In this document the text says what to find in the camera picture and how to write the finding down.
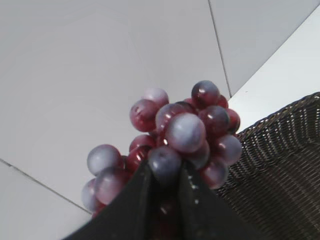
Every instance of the woven wicker surface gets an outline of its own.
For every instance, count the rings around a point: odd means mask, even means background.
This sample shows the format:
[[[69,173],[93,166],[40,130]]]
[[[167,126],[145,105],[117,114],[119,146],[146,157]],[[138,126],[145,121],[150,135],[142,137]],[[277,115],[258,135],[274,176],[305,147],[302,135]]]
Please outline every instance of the woven wicker surface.
[[[320,240],[320,92],[238,136],[241,160],[217,194],[271,239]]]

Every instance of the white wall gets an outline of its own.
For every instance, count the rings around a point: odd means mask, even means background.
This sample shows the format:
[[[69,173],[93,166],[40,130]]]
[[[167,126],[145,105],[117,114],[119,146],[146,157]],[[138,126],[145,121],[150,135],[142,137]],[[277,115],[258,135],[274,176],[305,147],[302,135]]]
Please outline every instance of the white wall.
[[[232,95],[320,4],[320,0],[210,2]]]

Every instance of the red grape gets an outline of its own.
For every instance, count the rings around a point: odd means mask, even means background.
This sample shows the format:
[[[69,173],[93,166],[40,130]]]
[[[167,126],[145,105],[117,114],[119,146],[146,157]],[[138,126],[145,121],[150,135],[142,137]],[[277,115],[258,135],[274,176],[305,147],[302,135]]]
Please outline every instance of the red grape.
[[[121,192],[130,179],[130,174],[123,169],[106,168],[99,173],[94,183],[96,198],[108,205]]]
[[[207,141],[195,152],[182,154],[182,158],[191,162],[195,169],[203,168],[210,157],[210,148]]]
[[[227,133],[230,118],[223,107],[208,106],[199,112],[199,118],[203,121],[206,132],[210,137],[216,138]]]
[[[93,214],[92,214],[92,219],[94,219],[96,216],[98,216],[99,213],[101,213],[101,211],[106,207],[106,205],[103,205],[103,207],[99,208],[97,211],[95,211]]]
[[[223,107],[224,109],[227,109],[229,107],[228,100],[223,95],[220,95],[216,104],[220,107]]]
[[[134,173],[142,161],[147,160],[148,152],[151,147],[147,145],[138,146],[133,149],[126,160],[125,169],[130,173]]]
[[[102,144],[92,149],[87,157],[89,171],[97,176],[109,167],[124,167],[120,152],[112,145]]]
[[[150,132],[156,128],[158,106],[147,99],[137,101],[130,110],[132,125],[141,132]]]
[[[89,210],[90,212],[95,212],[98,209],[104,207],[105,205],[102,204],[98,199],[96,198],[96,192],[95,192],[95,178],[88,181],[81,192],[81,200],[84,205],[84,207]]]
[[[228,113],[229,117],[230,117],[230,124],[229,124],[229,128],[228,128],[228,132],[230,134],[235,134],[239,127],[240,127],[240,117],[238,115],[238,113],[236,113],[234,110],[227,108],[226,112]]]
[[[174,116],[185,112],[185,108],[176,103],[167,104],[160,108],[155,116],[156,131],[158,134],[161,134],[165,131],[169,121]]]
[[[219,89],[211,81],[203,80],[192,88],[192,100],[199,109],[215,105],[220,97]]]
[[[182,160],[172,148],[160,146],[149,152],[148,164],[159,184],[167,187],[177,179]]]
[[[148,88],[142,98],[155,102],[159,108],[169,103],[168,94],[161,88]]]
[[[218,138],[214,143],[215,154],[224,159],[228,166],[235,164],[241,157],[241,142],[232,135],[225,135]]]
[[[173,149],[181,153],[192,153],[204,143],[206,129],[198,116],[181,113],[170,121],[165,138]]]
[[[155,130],[153,130],[153,131],[150,131],[149,132],[149,135],[153,138],[153,139],[157,139],[157,137],[158,137],[158,132],[157,132],[157,130],[155,129]]]
[[[188,104],[191,104],[194,108],[196,108],[196,104],[195,102],[193,101],[193,99],[191,97],[189,98],[186,98],[185,100],[183,100],[184,102],[188,103]]]
[[[154,148],[156,146],[156,141],[152,138],[152,136],[146,134],[136,136],[130,144],[129,152],[142,145],[147,145],[151,148]]]
[[[177,101],[176,104],[181,105],[187,113],[198,114],[196,108],[186,101]]]
[[[168,145],[168,140],[165,138],[164,134],[161,134],[156,139],[156,146],[161,147],[166,145]]]
[[[228,178],[228,167],[220,161],[212,161],[199,170],[200,176],[210,189],[220,188]]]

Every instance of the grape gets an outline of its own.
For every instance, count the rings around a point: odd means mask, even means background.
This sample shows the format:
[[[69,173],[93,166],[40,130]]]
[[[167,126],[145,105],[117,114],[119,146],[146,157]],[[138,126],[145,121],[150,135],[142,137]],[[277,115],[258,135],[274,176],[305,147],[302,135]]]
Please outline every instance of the grape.
[[[218,138],[214,144],[215,153],[220,155],[228,166],[235,164],[241,157],[241,142],[232,135]]]
[[[142,145],[148,145],[154,148],[156,146],[156,141],[151,136],[146,134],[136,136],[130,144],[129,152]]]
[[[169,103],[168,94],[161,88],[148,88],[142,98],[155,102],[158,108]]]
[[[150,132],[156,128],[158,106],[151,100],[141,99],[130,110],[132,125],[140,132]]]
[[[95,196],[95,178],[88,181],[81,192],[81,200],[84,207],[89,210],[90,212],[95,212],[98,209],[104,207],[101,202]]]
[[[127,164],[127,160],[128,160],[128,156],[122,155],[121,159],[123,161],[123,168],[122,169],[126,169],[126,164]]]
[[[220,96],[219,89],[211,81],[203,80],[192,88],[192,100],[199,109],[215,105]]]
[[[97,176],[105,168],[124,167],[119,151],[111,145],[103,144],[92,149],[87,157],[89,171]]]
[[[208,187],[213,189],[220,188],[228,178],[228,167],[220,161],[212,161],[199,170],[200,176]]]
[[[106,168],[99,173],[94,183],[96,198],[108,205],[121,192],[130,179],[130,174],[123,169]]]
[[[186,103],[188,103],[188,104],[191,104],[194,108],[196,108],[197,106],[196,106],[196,104],[195,104],[195,102],[192,100],[192,98],[191,97],[189,97],[189,98],[186,98],[185,100],[183,100],[184,102],[186,102]]]
[[[165,138],[164,133],[159,135],[156,139],[156,146],[161,147],[161,146],[166,146],[168,145],[168,140]]]
[[[147,145],[138,146],[132,151],[130,151],[128,158],[126,160],[125,169],[130,173],[134,173],[142,161],[147,160],[148,152],[151,147]]]
[[[227,133],[230,119],[227,111],[221,106],[208,106],[199,112],[206,132],[211,137],[220,137]]]
[[[226,109],[226,112],[228,113],[230,117],[230,124],[229,124],[229,129],[228,132],[230,134],[235,134],[236,131],[238,131],[240,127],[240,117],[238,113],[236,113],[234,110],[228,108]]]
[[[155,116],[156,131],[158,134],[161,134],[165,131],[169,121],[174,116],[185,112],[186,110],[184,107],[176,103],[167,104],[160,108]]]
[[[92,214],[92,219],[94,219],[96,216],[98,216],[99,213],[102,212],[102,210],[106,207],[106,205],[103,205],[103,207],[100,207],[98,210],[96,210],[93,214]]]
[[[197,151],[183,154],[182,157],[183,159],[191,162],[195,169],[203,168],[207,164],[210,157],[210,148],[208,142],[204,141],[202,146]]]
[[[167,187],[175,182],[182,164],[181,157],[168,146],[160,146],[148,154],[148,164],[155,179]]]
[[[165,132],[168,145],[181,153],[198,150],[205,141],[204,123],[194,114],[181,113],[169,123]]]
[[[227,109],[229,107],[228,101],[223,95],[220,95],[216,104],[220,107],[223,107],[224,109]]]
[[[186,101],[177,101],[176,104],[181,105],[187,113],[198,114],[195,107]]]
[[[149,135],[150,135],[154,140],[156,140],[157,137],[158,137],[158,132],[157,132],[157,130],[153,130],[153,131],[150,131],[150,132],[149,132]]]

